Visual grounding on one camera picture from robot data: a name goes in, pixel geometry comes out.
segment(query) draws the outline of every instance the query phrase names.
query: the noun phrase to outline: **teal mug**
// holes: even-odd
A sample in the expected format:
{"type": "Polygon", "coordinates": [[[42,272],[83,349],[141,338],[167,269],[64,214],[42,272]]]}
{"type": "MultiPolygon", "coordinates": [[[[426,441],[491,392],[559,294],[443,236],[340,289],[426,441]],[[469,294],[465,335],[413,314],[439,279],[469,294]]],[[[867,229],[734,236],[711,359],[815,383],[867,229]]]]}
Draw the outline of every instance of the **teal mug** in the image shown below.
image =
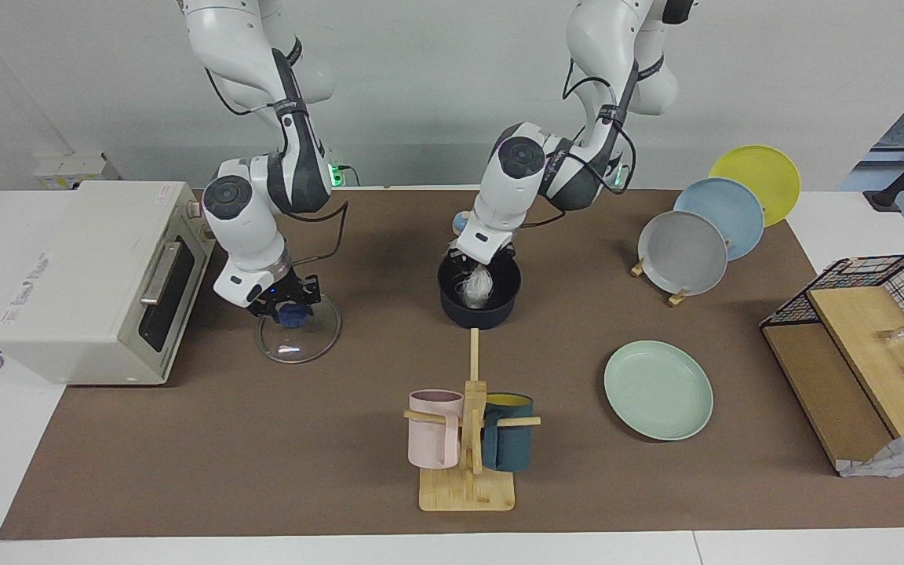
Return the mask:
{"type": "Polygon", "coordinates": [[[532,399],[513,392],[492,392],[487,395],[483,411],[483,466],[494,471],[525,471],[532,451],[532,426],[498,427],[502,418],[523,418],[532,415],[532,399]]]}

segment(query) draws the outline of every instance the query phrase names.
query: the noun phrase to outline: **yellow plate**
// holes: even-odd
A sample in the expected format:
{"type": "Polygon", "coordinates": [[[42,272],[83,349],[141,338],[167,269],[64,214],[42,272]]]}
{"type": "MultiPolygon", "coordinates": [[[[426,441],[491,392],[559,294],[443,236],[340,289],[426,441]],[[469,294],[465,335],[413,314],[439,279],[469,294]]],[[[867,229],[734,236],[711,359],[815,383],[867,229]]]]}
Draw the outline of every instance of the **yellow plate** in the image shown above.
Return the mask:
{"type": "Polygon", "coordinates": [[[763,205],[767,228],[786,218],[800,196],[800,173],[793,161],[764,144],[747,144],[728,151],[713,164],[710,176],[749,187],[763,205]]]}

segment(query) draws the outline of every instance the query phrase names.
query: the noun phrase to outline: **brown table mat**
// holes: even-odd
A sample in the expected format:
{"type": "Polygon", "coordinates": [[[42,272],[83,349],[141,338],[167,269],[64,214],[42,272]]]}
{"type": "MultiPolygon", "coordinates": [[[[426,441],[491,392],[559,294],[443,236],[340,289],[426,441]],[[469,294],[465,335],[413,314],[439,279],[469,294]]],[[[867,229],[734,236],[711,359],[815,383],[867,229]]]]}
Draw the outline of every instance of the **brown table mat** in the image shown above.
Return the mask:
{"type": "MultiPolygon", "coordinates": [[[[299,268],[340,305],[333,351],[263,357],[254,318],[211,290],[217,254],[169,383],[66,390],[0,539],[904,526],[904,476],[835,476],[758,329],[814,275],[786,222],[678,308],[628,275],[675,197],[603,194],[518,235],[516,311],[481,333],[480,356],[491,390],[530,394],[543,416],[513,511],[421,512],[406,462],[406,394],[468,376],[468,332],[442,314],[435,273],[473,193],[348,192],[331,206],[352,203],[340,253],[299,268]],[[654,443],[607,404],[607,359],[645,339],[707,372],[698,436],[654,443]]],[[[530,221],[549,214],[541,202],[530,221]]],[[[333,247],[335,224],[282,222],[295,257],[333,247]]]]}

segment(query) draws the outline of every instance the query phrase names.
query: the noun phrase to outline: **mug handle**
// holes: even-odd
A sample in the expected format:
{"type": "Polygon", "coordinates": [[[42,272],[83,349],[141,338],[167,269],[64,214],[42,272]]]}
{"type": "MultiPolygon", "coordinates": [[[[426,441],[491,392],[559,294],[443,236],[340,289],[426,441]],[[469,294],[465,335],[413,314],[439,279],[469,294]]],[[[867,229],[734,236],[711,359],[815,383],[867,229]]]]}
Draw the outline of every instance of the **mug handle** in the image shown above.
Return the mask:
{"type": "Polygon", "coordinates": [[[498,461],[498,421],[501,419],[499,412],[489,412],[487,421],[483,422],[483,443],[480,457],[484,461],[492,461],[490,467],[496,471],[501,461],[498,461]]]}
{"type": "Polygon", "coordinates": [[[444,414],[445,416],[445,450],[442,453],[442,465],[448,465],[450,461],[459,461],[459,416],[444,414]]]}

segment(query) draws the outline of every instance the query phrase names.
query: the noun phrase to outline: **black wire basket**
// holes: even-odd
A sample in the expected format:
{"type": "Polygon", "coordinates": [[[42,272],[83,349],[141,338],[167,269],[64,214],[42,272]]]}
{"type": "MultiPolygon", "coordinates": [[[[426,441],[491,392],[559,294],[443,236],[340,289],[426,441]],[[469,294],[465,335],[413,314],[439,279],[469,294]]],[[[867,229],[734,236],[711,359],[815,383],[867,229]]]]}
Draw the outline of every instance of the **black wire basket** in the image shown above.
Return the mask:
{"type": "Polygon", "coordinates": [[[851,289],[857,286],[883,286],[904,311],[904,255],[881,257],[856,257],[836,261],[818,278],[808,283],[793,299],[778,308],[762,326],[786,326],[790,324],[818,324],[821,319],[811,301],[809,290],[851,289]]]}

